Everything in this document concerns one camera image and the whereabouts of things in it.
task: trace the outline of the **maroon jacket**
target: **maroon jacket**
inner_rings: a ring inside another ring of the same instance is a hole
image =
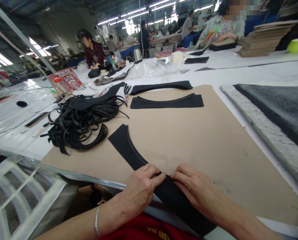
[[[86,60],[89,68],[92,66],[92,61],[95,61],[93,56],[98,58],[96,63],[103,64],[105,59],[105,53],[103,52],[101,43],[92,41],[93,50],[91,48],[85,48]]]

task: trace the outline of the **tangled black strip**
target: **tangled black strip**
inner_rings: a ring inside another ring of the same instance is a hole
[[[69,154],[65,146],[75,150],[87,150],[101,143],[108,134],[108,128],[103,122],[107,122],[117,116],[121,112],[119,107],[126,104],[123,97],[112,96],[83,111],[79,111],[70,108],[71,104],[77,99],[85,99],[87,101],[92,98],[79,95],[67,99],[64,103],[59,103],[59,108],[56,109],[60,113],[59,117],[53,121],[49,113],[48,119],[51,122],[50,125],[53,125],[53,127],[47,134],[41,135],[41,137],[49,136],[48,141],[51,141],[54,146],[59,147],[61,153],[67,155]],[[100,123],[101,127],[97,138],[89,144],[83,144],[83,142],[91,137],[93,131],[98,130]]]

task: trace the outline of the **red shirt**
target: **red shirt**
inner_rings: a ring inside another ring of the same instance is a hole
[[[93,56],[98,58],[96,63],[103,64],[103,60],[105,58],[105,53],[102,49],[101,43],[92,41],[93,50],[91,48],[85,48],[86,60],[89,68],[92,66],[92,61],[95,62]]]
[[[126,223],[110,235],[101,238],[101,240],[114,239],[198,240],[198,238],[144,213]]]

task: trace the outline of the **bracelet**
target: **bracelet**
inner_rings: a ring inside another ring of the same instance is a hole
[[[100,236],[99,236],[99,231],[98,231],[98,215],[99,215],[99,210],[100,210],[100,208],[101,208],[101,205],[100,205],[99,208],[97,209],[96,219],[95,219],[95,231],[96,231],[96,235],[97,235],[98,237],[100,237]]]

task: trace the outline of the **stack of cardboard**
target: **stack of cardboard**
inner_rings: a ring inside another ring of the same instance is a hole
[[[281,38],[297,23],[298,20],[291,20],[255,26],[253,32],[239,41],[242,46],[240,55],[242,57],[268,56],[275,50]]]

